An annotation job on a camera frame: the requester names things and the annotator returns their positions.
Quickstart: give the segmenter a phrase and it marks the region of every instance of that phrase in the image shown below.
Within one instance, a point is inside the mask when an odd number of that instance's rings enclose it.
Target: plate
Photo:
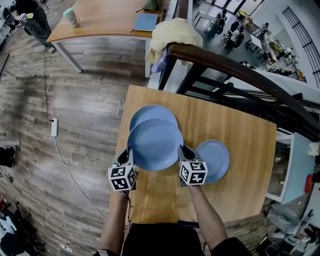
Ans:
[[[226,174],[230,156],[222,142],[215,139],[206,140],[196,148],[196,151],[208,167],[205,184],[215,183]]]
[[[130,121],[129,131],[131,132],[136,125],[149,119],[163,119],[178,127],[178,122],[169,109],[161,105],[147,105],[135,112]]]
[[[178,147],[184,139],[177,126],[163,119],[149,119],[129,134],[127,148],[133,149],[134,163],[148,171],[160,171],[178,160]]]

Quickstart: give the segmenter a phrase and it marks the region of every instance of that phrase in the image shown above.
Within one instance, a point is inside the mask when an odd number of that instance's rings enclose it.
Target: white power strip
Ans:
[[[59,244],[59,248],[65,255],[72,255],[72,249],[67,245]]]
[[[51,136],[57,137],[58,135],[58,119],[53,118],[51,123]]]

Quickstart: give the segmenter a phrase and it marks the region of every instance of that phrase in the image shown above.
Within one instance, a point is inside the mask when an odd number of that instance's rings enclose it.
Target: black railing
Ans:
[[[301,21],[295,15],[295,13],[288,6],[283,12],[284,16],[288,19],[292,26],[292,29],[297,34],[299,40],[302,43],[302,48],[304,48],[306,55],[310,61],[312,72],[315,76],[316,85],[320,88],[320,55],[318,49],[316,48],[312,38],[309,33],[302,25]]]
[[[260,73],[228,57],[215,54],[203,48],[171,43],[165,68],[159,81],[159,90],[163,90],[177,60],[193,63],[181,82],[176,93],[211,101],[229,108],[263,118],[290,132],[297,132],[312,141],[320,139],[320,124],[297,100],[301,93],[290,95],[277,84]],[[213,69],[242,80],[262,92],[265,100],[256,91],[242,90],[232,83],[222,83],[203,77],[206,69]],[[195,83],[209,86],[195,86]]]

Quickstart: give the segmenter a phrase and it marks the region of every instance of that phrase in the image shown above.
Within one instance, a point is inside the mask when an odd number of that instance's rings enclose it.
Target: blue folder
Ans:
[[[158,14],[140,13],[135,20],[134,30],[153,31],[157,25]]]

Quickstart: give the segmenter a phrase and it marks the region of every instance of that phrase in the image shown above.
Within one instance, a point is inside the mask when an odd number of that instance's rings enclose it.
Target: mug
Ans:
[[[72,8],[65,10],[63,16],[70,22],[73,28],[79,26],[78,21],[80,21],[80,19],[77,17]]]

